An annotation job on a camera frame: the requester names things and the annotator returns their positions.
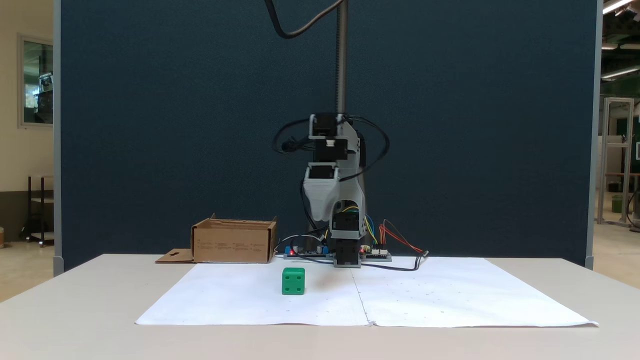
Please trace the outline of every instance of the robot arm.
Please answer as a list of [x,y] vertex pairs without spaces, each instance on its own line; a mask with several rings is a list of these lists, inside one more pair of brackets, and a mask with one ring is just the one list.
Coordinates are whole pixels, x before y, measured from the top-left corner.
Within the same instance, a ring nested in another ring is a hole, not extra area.
[[358,177],[360,139],[346,116],[331,113],[309,117],[308,138],[315,145],[314,160],[307,166],[303,187],[312,217],[329,221],[334,265],[359,267],[366,233],[365,213],[359,211],[366,208]]

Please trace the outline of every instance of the circuit board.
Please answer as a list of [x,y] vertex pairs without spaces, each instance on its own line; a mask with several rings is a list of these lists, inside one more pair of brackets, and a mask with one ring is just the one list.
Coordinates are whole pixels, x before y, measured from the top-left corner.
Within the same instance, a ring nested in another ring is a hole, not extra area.
[[[306,258],[314,258],[314,259],[327,259],[333,261],[333,254],[329,252],[329,248],[326,246],[318,246],[316,250],[308,251],[304,250],[301,247],[294,247],[291,249],[290,247],[286,247],[284,250],[283,258],[284,259],[296,259],[298,255],[304,256]],[[369,247],[361,247],[360,248],[360,259],[362,261],[391,261],[391,253],[388,250],[384,249],[371,249]]]

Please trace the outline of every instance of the cardboard flap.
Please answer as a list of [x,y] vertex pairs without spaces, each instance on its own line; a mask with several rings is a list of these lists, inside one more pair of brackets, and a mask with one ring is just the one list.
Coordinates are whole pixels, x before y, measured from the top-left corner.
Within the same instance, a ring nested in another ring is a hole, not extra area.
[[156,264],[161,263],[192,263],[193,255],[191,249],[173,249],[156,260]]

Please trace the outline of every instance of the dark blue partition wall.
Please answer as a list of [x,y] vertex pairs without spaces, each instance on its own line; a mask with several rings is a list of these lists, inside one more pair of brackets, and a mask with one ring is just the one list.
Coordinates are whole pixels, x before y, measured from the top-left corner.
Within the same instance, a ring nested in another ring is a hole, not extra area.
[[[277,6],[293,29],[329,3]],[[596,1],[349,7],[348,111],[392,141],[367,174],[374,220],[437,256],[584,264]],[[333,110],[335,14],[282,40],[261,0],[61,10],[66,268],[188,247],[190,225],[214,211],[306,229],[308,154],[269,146],[281,124]],[[372,158],[381,140],[362,131]]]

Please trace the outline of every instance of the beige wall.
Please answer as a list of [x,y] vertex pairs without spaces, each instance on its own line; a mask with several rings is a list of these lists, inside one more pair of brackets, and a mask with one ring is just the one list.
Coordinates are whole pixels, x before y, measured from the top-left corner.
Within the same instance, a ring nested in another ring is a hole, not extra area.
[[53,173],[52,128],[18,129],[18,33],[53,40],[53,0],[0,0],[0,192]]

